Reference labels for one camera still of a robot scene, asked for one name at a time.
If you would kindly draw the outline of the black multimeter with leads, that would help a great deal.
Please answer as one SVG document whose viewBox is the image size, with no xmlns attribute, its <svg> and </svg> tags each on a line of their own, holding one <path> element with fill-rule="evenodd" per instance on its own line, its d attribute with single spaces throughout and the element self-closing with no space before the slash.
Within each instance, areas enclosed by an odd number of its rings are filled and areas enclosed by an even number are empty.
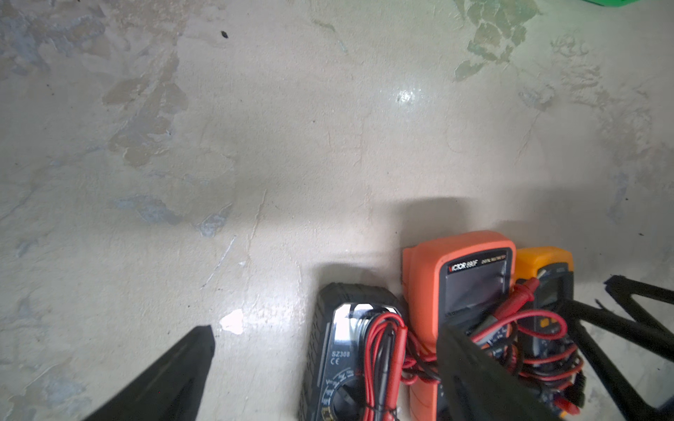
<svg viewBox="0 0 674 421">
<path fill-rule="evenodd" d="M 388 289 L 332 282 L 319 290 L 299 400 L 299 420 L 363 418 L 366 335 L 370 323 L 384 312 L 400 314 L 398 298 Z"/>
</svg>

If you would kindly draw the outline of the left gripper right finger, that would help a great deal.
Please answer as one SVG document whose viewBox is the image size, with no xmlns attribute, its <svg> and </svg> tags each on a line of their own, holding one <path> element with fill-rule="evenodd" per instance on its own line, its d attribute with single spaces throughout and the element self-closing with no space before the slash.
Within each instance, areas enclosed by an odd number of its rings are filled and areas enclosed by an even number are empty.
<svg viewBox="0 0 674 421">
<path fill-rule="evenodd" d="M 436 343 L 449 420 L 556 420 L 542 403 L 457 328 Z"/>
</svg>

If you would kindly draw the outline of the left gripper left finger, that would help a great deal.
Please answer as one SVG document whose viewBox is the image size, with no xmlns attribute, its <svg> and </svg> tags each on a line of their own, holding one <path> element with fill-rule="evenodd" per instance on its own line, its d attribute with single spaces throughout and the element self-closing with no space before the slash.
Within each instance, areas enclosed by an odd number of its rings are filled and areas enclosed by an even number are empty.
<svg viewBox="0 0 674 421">
<path fill-rule="evenodd" d="M 196 326 L 89 420 L 195 420 L 215 353 L 210 326 Z"/>
</svg>

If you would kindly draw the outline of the yellow multimeter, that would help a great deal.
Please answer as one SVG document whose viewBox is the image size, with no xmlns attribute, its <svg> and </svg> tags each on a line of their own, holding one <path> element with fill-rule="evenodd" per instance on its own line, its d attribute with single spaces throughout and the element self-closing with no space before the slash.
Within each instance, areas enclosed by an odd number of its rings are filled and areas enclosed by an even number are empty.
<svg viewBox="0 0 674 421">
<path fill-rule="evenodd" d="M 535 277 L 540 285 L 524 310 L 554 312 L 560 301 L 571 300 L 574 266 L 570 252 L 557 247 L 530 247 L 517 252 L 514 272 L 517 284 Z M 584 361 L 569 338 L 544 340 L 542 334 L 558 333 L 560 324 L 548 316 L 530 316 L 518 322 L 529 331 L 518 335 L 524 357 L 519 380 L 551 413 L 562 419 L 577 415 L 584 405 Z"/>
</svg>

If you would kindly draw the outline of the orange multimeter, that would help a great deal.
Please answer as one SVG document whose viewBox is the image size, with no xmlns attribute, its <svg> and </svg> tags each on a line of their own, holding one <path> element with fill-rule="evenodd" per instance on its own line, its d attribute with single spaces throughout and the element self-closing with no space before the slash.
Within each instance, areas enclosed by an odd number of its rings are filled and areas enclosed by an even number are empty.
<svg viewBox="0 0 674 421">
<path fill-rule="evenodd" d="M 408 306 L 407 373 L 414 420 L 442 420 L 449 411 L 437 381 L 439 329 L 467 335 L 511 290 L 516 247 L 492 231 L 463 233 L 404 249 L 402 284 Z"/>
</svg>

